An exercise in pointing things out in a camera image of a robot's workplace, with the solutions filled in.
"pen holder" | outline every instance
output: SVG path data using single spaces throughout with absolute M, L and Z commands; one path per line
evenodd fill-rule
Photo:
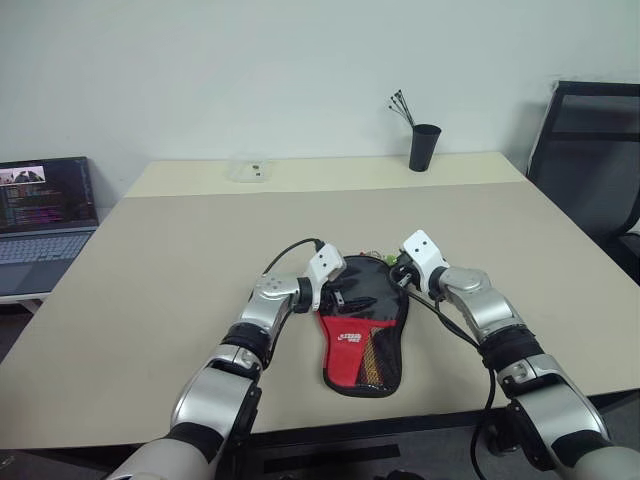
M 424 172 L 429 168 L 433 150 L 442 130 L 435 125 L 415 125 L 411 139 L 409 168 L 414 172 Z

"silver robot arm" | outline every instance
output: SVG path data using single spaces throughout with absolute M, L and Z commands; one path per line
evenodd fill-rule
M 213 355 L 185 385 L 169 433 L 140 447 L 107 480 L 210 480 L 222 452 L 242 443 L 258 412 L 258 380 L 291 313 L 317 310 L 320 291 L 346 267 L 325 244 L 303 277 L 267 273 Z
M 449 267 L 421 230 L 403 244 L 404 275 L 456 306 L 505 395 L 509 423 L 529 462 L 564 479 L 640 479 L 640 453 L 614 446 L 591 402 L 545 353 L 509 301 L 480 270 Z

